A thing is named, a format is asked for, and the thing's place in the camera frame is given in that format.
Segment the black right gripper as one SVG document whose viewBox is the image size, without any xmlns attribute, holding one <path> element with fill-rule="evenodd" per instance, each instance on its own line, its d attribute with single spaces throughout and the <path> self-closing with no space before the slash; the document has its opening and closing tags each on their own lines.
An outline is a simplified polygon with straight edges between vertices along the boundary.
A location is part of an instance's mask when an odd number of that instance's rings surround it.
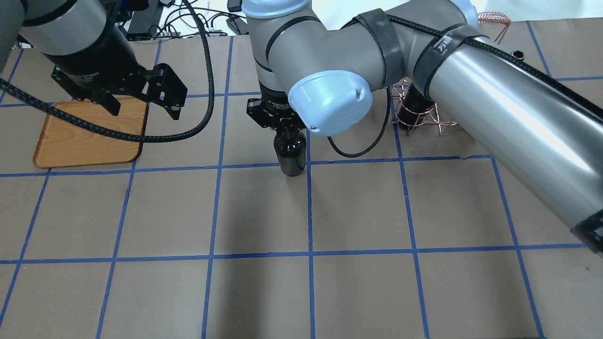
<svg viewBox="0 0 603 339">
<path fill-rule="evenodd" d="M 273 90 L 259 83 L 261 98 L 247 101 L 247 114 L 262 128 L 278 132 L 300 131 L 306 125 L 298 113 L 289 105 L 284 91 Z"/>
</svg>

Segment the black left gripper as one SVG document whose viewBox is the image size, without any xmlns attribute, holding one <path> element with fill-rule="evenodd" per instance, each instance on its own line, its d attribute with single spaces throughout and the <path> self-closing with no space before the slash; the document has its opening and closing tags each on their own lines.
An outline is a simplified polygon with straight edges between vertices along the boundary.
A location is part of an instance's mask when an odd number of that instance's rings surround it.
<svg viewBox="0 0 603 339">
<path fill-rule="evenodd" d="M 186 85 L 168 64 L 156 64 L 151 70 L 140 65 L 114 24 L 107 23 L 100 37 L 81 51 L 45 57 L 55 65 L 51 77 L 77 100 L 88 99 L 118 116 L 121 103 L 115 96 L 125 95 L 162 106 L 179 120 Z"/>
</svg>

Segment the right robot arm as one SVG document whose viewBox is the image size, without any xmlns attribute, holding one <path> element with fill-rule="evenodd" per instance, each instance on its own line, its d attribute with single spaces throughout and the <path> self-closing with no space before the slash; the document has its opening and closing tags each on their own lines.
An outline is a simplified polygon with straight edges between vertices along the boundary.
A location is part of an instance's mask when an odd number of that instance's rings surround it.
<svg viewBox="0 0 603 339">
<path fill-rule="evenodd" d="M 468 0 L 410 0 L 330 31 L 309 0 L 244 0 L 263 86 L 308 130 L 338 135 L 372 93 L 407 77 L 498 158 L 591 251 L 602 253 L 602 110 L 502 51 Z"/>
</svg>

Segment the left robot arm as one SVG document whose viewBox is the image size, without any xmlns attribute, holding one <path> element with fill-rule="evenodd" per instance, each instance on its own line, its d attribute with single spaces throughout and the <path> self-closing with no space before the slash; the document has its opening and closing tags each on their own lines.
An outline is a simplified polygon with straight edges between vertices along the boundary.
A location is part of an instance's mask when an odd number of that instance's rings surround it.
<svg viewBox="0 0 603 339">
<path fill-rule="evenodd" d="M 167 64 L 145 69 L 98 0 L 3 0 L 1 62 L 22 36 L 52 64 L 52 78 L 71 98 L 118 116 L 119 95 L 159 105 L 179 119 L 187 87 Z"/>
</svg>

